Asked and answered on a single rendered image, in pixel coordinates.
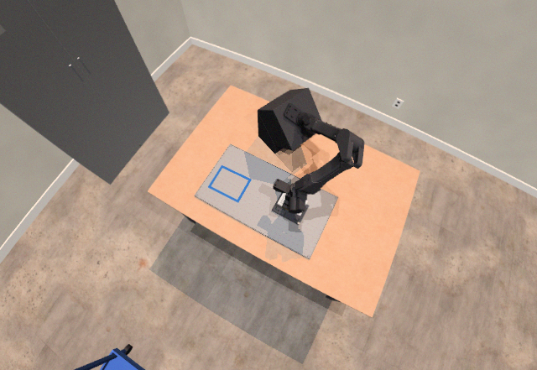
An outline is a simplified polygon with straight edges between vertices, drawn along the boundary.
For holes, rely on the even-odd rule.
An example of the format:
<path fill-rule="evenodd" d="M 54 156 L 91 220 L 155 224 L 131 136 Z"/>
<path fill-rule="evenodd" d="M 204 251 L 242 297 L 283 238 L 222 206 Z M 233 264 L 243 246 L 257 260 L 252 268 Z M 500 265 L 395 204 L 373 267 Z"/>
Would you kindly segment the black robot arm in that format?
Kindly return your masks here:
<path fill-rule="evenodd" d="M 284 116 L 309 134 L 316 133 L 329 138 L 337 143 L 339 149 L 339 153 L 332 160 L 318 170 L 304 175 L 295 183 L 289 185 L 280 179 L 274 183 L 274 190 L 286 193 L 285 199 L 289 201 L 289 212 L 300 214 L 305 211 L 307 194 L 314 195 L 324 184 L 345 170 L 352 167 L 359 169 L 362 166 L 364 140 L 348 129 L 334 127 L 314 117 L 311 113 L 302 112 L 292 103 L 286 107 Z"/>

